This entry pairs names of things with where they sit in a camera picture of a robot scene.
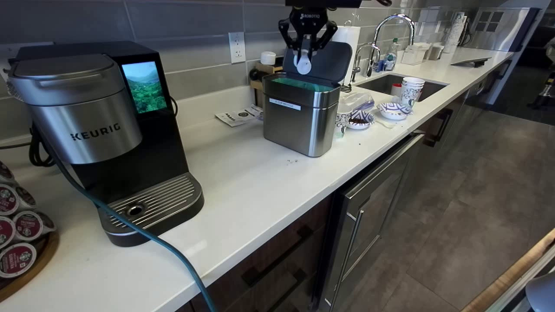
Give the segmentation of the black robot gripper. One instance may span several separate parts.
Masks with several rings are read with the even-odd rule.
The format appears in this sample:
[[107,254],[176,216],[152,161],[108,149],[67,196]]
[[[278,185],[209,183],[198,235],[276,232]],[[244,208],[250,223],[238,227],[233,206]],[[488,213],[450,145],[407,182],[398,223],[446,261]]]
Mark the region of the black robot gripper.
[[285,0],[292,8],[287,19],[278,22],[278,29],[287,46],[299,53],[302,48],[315,52],[323,50],[334,38],[339,26],[329,19],[330,8],[358,8],[363,0]]

